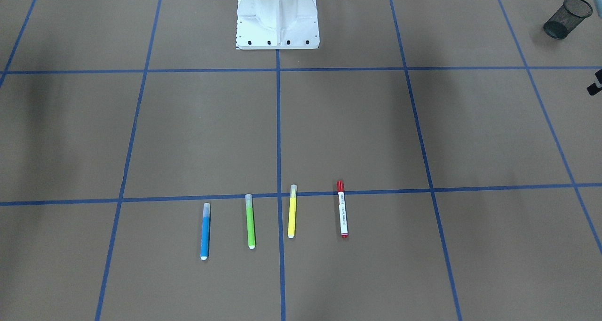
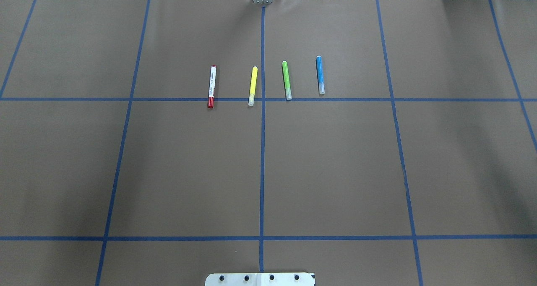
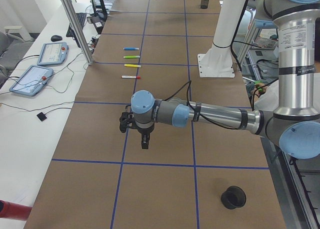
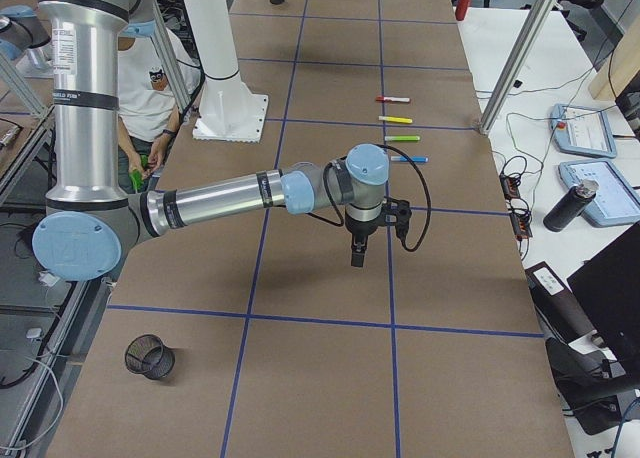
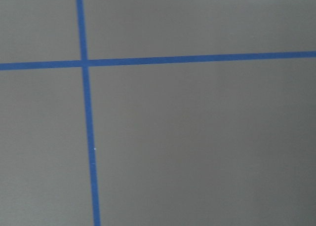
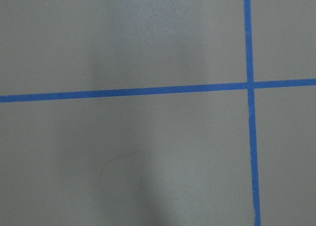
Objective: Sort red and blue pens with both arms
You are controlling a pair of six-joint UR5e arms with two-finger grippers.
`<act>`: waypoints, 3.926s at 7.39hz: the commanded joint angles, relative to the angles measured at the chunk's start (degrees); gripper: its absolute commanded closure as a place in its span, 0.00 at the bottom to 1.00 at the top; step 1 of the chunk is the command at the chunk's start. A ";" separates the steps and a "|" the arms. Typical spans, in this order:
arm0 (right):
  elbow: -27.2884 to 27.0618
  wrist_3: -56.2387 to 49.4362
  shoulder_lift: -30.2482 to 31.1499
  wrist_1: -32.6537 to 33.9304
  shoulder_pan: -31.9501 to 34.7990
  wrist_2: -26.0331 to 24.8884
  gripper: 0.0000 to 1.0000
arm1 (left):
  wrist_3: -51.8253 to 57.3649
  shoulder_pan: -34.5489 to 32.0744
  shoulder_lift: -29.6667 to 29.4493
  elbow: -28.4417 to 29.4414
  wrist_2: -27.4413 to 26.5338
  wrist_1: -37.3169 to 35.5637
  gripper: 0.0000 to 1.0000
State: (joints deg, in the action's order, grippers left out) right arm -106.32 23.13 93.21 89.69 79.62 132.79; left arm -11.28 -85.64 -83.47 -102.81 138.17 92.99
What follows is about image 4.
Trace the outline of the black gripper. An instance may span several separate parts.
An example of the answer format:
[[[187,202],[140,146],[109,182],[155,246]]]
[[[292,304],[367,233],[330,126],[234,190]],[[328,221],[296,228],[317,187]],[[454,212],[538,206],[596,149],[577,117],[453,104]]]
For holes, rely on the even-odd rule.
[[[355,204],[345,207],[345,224],[352,234],[351,266],[362,268],[366,256],[366,242],[379,227],[394,227],[396,237],[406,242],[411,219],[410,204],[406,200],[384,197],[374,207],[362,208]]]

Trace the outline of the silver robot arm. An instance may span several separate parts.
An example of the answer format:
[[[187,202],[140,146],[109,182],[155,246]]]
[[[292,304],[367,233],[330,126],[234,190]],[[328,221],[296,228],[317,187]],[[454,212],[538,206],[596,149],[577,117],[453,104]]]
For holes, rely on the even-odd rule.
[[[129,195],[118,184],[117,40],[159,29],[154,0],[38,0],[52,25],[57,180],[32,246],[68,281],[111,272],[137,244],[172,229],[252,210],[293,215],[331,207],[351,233],[351,263],[364,263],[381,227],[409,232],[405,200],[388,197],[390,148],[360,144],[325,166],[303,162],[191,189]]]

